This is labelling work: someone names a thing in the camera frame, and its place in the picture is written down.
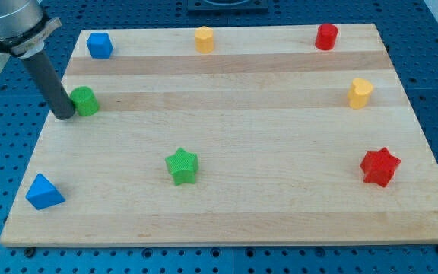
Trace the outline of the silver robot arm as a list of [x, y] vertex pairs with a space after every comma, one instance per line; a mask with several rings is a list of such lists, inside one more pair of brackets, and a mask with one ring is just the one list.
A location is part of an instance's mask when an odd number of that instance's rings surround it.
[[50, 18], [38, 0], [0, 0], [0, 53], [30, 58], [61, 26], [60, 19]]

